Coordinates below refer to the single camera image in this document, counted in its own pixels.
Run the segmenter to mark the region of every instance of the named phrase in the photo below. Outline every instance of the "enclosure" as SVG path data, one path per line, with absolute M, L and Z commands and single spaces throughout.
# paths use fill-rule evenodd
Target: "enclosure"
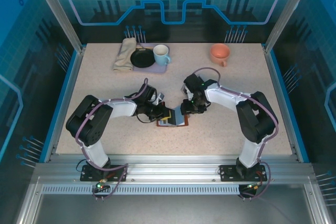
M 335 222 L 336 0 L 1 3 L 2 223 Z M 159 74 L 112 71 L 130 37 L 168 46 L 172 63 Z M 230 48 L 225 68 L 210 61 L 215 43 Z M 183 80 L 202 67 L 218 70 L 224 87 L 263 92 L 277 116 L 261 157 L 265 194 L 243 201 L 248 181 L 222 181 L 219 166 L 236 164 L 244 136 L 237 114 L 212 104 L 187 127 L 111 119 L 103 148 L 129 166 L 114 195 L 96 202 L 97 182 L 80 181 L 83 155 L 65 127 L 78 104 L 122 98 L 148 78 L 175 108 Z

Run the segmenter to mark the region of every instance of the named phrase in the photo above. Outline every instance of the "table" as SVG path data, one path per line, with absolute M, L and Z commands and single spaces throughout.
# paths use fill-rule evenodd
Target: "table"
M 221 85 L 248 93 L 261 91 L 267 97 L 279 119 L 280 130 L 278 136 L 266 145 L 264 154 L 292 154 L 261 44 L 228 44 L 231 57 L 226 68 L 210 61 L 211 44 L 166 45 L 170 47 L 172 63 L 165 74 L 154 74 L 112 71 L 121 44 L 88 44 L 66 120 L 86 95 L 92 94 L 102 100 L 121 98 L 137 92 L 146 77 L 149 85 L 165 94 L 166 106 L 174 108 L 184 99 L 180 91 L 183 80 L 198 68 L 213 67 L 222 75 Z M 203 70 L 201 76 L 217 80 L 216 73 L 210 70 Z M 107 154 L 238 155 L 244 136 L 237 114 L 212 104 L 206 113 L 192 115 L 187 127 L 156 127 L 155 123 L 142 124 L 135 117 L 112 119 L 101 140 Z M 65 124 L 56 152 L 81 153 Z

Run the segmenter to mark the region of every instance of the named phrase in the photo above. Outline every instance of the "ceramic cup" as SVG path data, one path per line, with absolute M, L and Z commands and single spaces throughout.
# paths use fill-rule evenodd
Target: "ceramic cup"
M 169 48 L 165 45 L 157 45 L 153 49 L 155 62 L 160 65 L 164 66 L 172 62 L 171 58 L 169 57 Z
M 230 49 L 225 44 L 214 44 L 210 49 L 210 60 L 222 67 L 227 66 L 227 59 L 230 55 Z

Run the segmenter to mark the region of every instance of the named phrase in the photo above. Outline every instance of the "beige towel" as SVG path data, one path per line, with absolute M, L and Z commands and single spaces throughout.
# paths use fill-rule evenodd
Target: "beige towel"
M 133 70 L 131 55 L 136 49 L 136 39 L 126 38 L 122 41 L 121 49 L 113 65 L 113 70 Z

